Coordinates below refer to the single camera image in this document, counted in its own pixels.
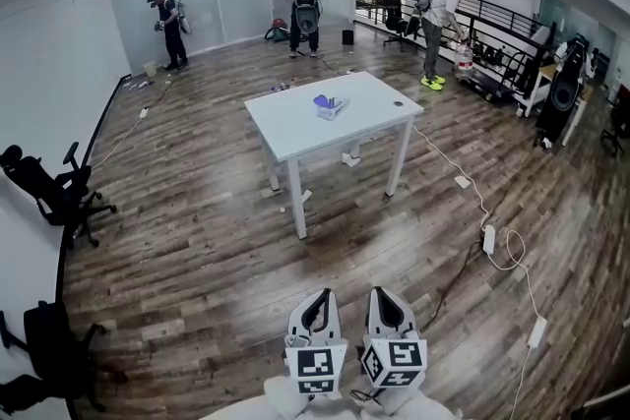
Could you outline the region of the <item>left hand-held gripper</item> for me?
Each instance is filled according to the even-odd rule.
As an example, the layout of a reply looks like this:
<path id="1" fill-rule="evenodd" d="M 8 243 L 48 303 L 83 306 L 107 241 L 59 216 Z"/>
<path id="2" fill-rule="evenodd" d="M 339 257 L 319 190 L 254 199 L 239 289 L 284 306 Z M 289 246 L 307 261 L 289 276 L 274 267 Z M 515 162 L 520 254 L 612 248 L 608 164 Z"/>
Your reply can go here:
<path id="1" fill-rule="evenodd" d="M 314 396 L 339 389 L 347 353 L 335 293 L 324 288 L 302 301 L 289 315 L 284 361 L 298 392 Z"/>

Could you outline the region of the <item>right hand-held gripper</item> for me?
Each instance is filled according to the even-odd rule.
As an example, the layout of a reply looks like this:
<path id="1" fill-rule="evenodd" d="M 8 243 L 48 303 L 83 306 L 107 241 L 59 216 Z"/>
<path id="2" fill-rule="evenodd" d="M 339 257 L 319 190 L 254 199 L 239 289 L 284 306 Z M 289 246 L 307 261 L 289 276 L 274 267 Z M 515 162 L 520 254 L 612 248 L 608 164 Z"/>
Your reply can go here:
<path id="1" fill-rule="evenodd" d="M 427 342 L 420 335 L 410 305 L 388 289 L 370 291 L 361 365 L 376 389 L 419 384 L 427 369 Z"/>

